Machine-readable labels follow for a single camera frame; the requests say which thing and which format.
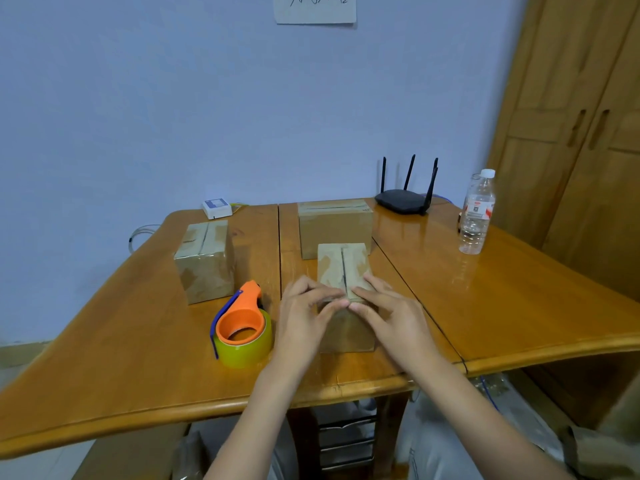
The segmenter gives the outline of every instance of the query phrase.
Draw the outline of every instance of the wooden wardrobe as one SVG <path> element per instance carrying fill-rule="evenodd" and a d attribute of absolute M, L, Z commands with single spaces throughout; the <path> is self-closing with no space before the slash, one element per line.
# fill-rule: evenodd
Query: wooden wardrobe
<path fill-rule="evenodd" d="M 638 301 L 639 3 L 529 0 L 487 163 L 492 224 Z M 527 373 L 595 428 L 639 371 L 629 353 Z"/>

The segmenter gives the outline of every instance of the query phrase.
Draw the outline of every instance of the wooden table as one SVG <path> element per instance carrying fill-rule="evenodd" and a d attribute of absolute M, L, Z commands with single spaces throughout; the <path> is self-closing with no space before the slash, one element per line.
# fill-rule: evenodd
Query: wooden table
<path fill-rule="evenodd" d="M 428 217 L 374 207 L 375 274 L 417 297 L 442 354 L 480 374 L 560 358 L 640 349 L 640 305 L 492 228 L 482 254 L 458 252 L 458 209 Z M 226 299 L 187 306 L 173 263 L 201 210 L 170 214 L 60 336 L 0 394 L 0 458 L 119 431 L 242 411 L 263 363 L 215 361 L 209 325 Z M 255 279 L 276 314 L 301 273 L 295 204 L 230 218 L 237 283 Z M 382 349 L 316 357 L 292 407 L 388 395 L 413 387 Z"/>

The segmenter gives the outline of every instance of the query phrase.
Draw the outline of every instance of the wifi router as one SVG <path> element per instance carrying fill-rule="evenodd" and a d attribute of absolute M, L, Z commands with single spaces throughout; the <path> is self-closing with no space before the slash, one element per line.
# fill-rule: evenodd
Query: wifi router
<path fill-rule="evenodd" d="M 411 157 L 409 171 L 407 172 L 406 180 L 404 181 L 404 189 L 385 190 L 387 157 L 382 159 L 382 183 L 380 183 L 380 193 L 376 195 L 376 202 L 378 202 L 382 207 L 393 210 L 397 214 L 420 214 L 423 216 L 427 213 L 427 209 L 431 205 L 431 197 L 433 196 L 433 183 L 436 181 L 436 174 L 438 173 L 438 159 L 436 158 L 433 162 L 431 183 L 429 184 L 429 190 L 425 197 L 406 189 L 409 185 L 409 178 L 411 177 L 414 160 L 415 155 Z"/>

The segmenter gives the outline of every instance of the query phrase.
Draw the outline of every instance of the forearm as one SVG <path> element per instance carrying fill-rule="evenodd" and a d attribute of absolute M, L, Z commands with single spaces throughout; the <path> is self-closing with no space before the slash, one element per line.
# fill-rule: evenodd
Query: forearm
<path fill-rule="evenodd" d="M 300 378 L 273 361 L 260 373 L 236 427 L 205 480 L 264 480 L 285 414 Z"/>
<path fill-rule="evenodd" d="M 570 479 L 441 356 L 421 361 L 412 375 L 447 418 L 485 479 Z"/>

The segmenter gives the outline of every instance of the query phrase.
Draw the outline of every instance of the router antenna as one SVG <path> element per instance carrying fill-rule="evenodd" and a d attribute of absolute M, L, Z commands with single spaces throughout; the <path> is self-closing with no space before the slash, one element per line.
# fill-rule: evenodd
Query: router antenna
<path fill-rule="evenodd" d="M 406 180 L 404 181 L 404 190 L 406 190 L 409 185 L 409 177 L 411 177 L 411 170 L 413 169 L 413 161 L 415 160 L 415 155 L 411 157 L 411 164 L 409 165 L 409 171 L 406 173 Z"/>
<path fill-rule="evenodd" d="M 387 157 L 382 157 L 382 183 L 380 183 L 380 193 L 385 191 L 385 170 L 387 170 Z"/>
<path fill-rule="evenodd" d="M 420 208 L 420 215 L 423 216 L 427 213 L 427 208 L 431 206 L 431 197 L 433 196 L 433 184 L 436 181 L 436 174 L 438 173 L 438 159 L 433 162 L 433 173 L 431 174 L 431 183 L 429 184 L 429 190 L 424 197 L 424 203 Z"/>

